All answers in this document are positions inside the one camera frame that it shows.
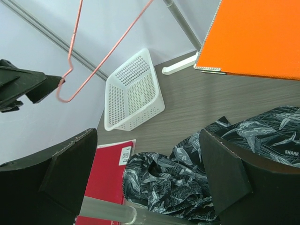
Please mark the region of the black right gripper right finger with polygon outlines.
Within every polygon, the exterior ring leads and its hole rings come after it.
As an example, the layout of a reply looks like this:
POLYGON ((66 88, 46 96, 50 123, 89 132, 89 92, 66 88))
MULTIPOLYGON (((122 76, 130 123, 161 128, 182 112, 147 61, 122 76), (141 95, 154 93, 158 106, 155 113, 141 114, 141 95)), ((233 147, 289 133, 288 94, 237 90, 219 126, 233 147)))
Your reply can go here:
POLYGON ((300 170, 202 130, 200 148, 223 225, 298 225, 300 170))

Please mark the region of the pink wire hanger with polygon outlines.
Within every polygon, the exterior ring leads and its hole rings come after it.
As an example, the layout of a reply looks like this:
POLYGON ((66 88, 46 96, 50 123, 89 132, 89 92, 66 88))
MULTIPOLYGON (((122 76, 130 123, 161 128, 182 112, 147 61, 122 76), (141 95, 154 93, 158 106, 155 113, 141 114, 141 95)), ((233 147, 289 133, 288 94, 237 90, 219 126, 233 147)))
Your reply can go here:
POLYGON ((146 20, 151 0, 81 0, 75 13, 73 0, 59 0, 59 34, 68 41, 67 75, 76 70, 75 52, 92 63, 91 73, 106 76, 131 54, 146 47, 146 20))

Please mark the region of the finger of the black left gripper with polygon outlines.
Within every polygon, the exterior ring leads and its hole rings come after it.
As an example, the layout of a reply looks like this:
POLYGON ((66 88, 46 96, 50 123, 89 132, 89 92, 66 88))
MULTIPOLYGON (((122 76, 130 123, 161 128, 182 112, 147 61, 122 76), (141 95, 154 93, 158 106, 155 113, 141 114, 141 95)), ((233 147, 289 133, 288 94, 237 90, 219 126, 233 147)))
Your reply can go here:
POLYGON ((39 103, 58 87, 59 76, 43 72, 20 69, 10 61, 0 60, 0 112, 18 111, 23 95, 34 104, 39 103))

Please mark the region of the dark shark-print shorts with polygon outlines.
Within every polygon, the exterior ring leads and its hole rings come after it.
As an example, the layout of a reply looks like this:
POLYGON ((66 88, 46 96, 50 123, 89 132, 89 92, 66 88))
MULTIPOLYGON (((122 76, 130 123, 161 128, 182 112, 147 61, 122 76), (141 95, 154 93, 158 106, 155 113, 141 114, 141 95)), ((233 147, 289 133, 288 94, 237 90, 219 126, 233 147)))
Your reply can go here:
MULTIPOLYGON (((234 125, 222 117, 202 130, 264 158, 300 168, 297 107, 280 106, 234 125)), ((221 222, 201 155, 201 131, 176 145, 170 156, 154 152, 134 154, 123 173, 125 199, 155 213, 221 222)))

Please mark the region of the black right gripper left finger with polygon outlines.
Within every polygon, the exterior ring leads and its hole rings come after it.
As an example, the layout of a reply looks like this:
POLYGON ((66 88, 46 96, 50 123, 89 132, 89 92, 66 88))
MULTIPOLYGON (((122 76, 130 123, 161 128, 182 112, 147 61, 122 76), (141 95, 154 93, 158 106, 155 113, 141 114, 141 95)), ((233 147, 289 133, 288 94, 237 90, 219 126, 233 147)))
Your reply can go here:
POLYGON ((0 166, 2 225, 72 225, 98 142, 95 128, 0 166))

